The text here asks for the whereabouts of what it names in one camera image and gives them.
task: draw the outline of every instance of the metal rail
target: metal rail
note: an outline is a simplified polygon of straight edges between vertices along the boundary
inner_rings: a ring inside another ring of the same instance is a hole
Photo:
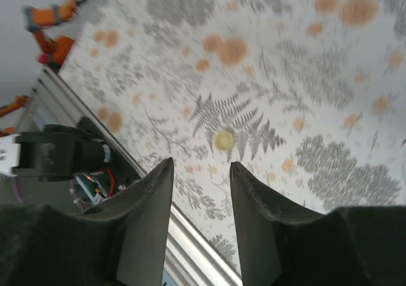
[[[17,131],[27,131],[35,118],[75,126],[82,116],[90,118],[105,139],[144,177],[147,172],[111,135],[71,88],[52,70],[45,67],[18,123]],[[213,249],[211,244],[183,215],[175,203],[171,206],[165,258],[165,270],[179,286],[242,285],[241,277]]]

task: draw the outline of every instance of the wire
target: wire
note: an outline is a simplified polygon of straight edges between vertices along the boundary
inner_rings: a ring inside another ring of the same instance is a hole
[[[106,171],[108,172],[108,175],[110,176],[110,192],[108,193],[108,197],[111,197],[114,194],[115,179],[109,168],[106,167]]]
[[[13,182],[14,195],[17,198],[18,203],[22,205],[25,204],[25,200],[21,195],[20,188],[18,187],[17,177],[12,177],[11,181]]]
[[[71,194],[75,198],[74,203],[77,205],[82,212],[86,210],[85,206],[83,205],[83,201],[77,196],[76,191],[75,191],[75,181],[72,179],[70,181],[70,189],[71,189]]]

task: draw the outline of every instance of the red wire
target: red wire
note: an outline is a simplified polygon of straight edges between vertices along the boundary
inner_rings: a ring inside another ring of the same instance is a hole
[[[108,172],[108,175],[110,176],[111,185],[110,185],[110,192],[108,193],[108,197],[111,197],[114,194],[115,179],[109,168],[106,167],[106,171]]]

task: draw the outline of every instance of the floral tablecloth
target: floral tablecloth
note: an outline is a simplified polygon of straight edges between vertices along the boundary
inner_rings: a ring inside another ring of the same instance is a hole
[[[319,212],[406,202],[405,52],[406,0],[103,0],[61,76],[238,269],[234,160]]]

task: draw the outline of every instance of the white connector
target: white connector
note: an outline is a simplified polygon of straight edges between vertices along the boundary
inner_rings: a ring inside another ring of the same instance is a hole
[[[0,174],[8,177],[16,176],[12,170],[20,163],[21,145],[15,143],[19,134],[11,134],[0,138]]]

